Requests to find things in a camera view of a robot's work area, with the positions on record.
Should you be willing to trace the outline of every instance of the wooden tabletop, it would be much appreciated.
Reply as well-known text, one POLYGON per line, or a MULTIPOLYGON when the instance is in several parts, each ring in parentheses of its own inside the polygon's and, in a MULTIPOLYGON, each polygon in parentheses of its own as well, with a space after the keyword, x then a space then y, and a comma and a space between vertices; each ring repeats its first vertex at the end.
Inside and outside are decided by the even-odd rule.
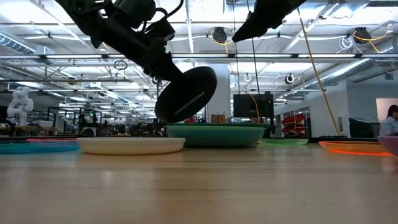
POLYGON ((317 145, 0 155, 0 223, 398 223, 395 157, 317 145))

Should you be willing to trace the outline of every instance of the white pillar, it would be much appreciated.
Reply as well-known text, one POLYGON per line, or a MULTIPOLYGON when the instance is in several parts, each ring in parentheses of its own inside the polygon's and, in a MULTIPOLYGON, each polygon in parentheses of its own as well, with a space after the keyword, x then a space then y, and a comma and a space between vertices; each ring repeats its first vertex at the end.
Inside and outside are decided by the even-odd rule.
POLYGON ((207 117, 208 122, 212 114, 221 115, 224 114, 226 118, 231 116, 231 91, 229 83, 229 68, 228 64, 208 64, 206 66, 211 67, 217 74, 217 89, 207 104, 207 117))

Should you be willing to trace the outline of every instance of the black disc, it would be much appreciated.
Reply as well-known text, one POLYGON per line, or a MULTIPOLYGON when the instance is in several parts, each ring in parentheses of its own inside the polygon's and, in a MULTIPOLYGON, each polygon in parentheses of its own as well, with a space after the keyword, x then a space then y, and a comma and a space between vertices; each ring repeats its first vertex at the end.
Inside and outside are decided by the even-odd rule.
POLYGON ((168 123, 188 119, 206 106, 216 87, 217 76, 212 68, 193 68, 180 80, 171 82, 160 94, 155 114, 168 123))

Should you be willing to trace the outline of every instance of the light green plate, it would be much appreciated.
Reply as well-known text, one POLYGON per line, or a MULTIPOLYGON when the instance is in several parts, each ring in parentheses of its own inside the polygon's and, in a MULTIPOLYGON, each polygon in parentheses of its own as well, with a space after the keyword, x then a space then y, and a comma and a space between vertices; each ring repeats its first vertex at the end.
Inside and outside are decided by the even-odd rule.
POLYGON ((308 143, 308 139, 262 139, 259 143, 270 146, 302 146, 308 143))
POLYGON ((185 138, 186 147, 246 147, 264 135, 263 124, 168 124, 171 138, 185 138))

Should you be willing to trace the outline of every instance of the turquoise plate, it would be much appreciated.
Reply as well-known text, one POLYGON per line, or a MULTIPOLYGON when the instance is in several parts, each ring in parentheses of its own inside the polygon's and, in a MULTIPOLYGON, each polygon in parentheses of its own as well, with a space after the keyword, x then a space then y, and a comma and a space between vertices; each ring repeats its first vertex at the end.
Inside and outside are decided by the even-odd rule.
POLYGON ((51 152, 67 152, 79 149, 76 141, 69 142, 29 142, 29 141, 2 141, 0 154, 35 154, 51 152))
POLYGON ((168 124, 171 138, 185 138, 186 147, 247 147, 264 135, 263 124, 168 124))

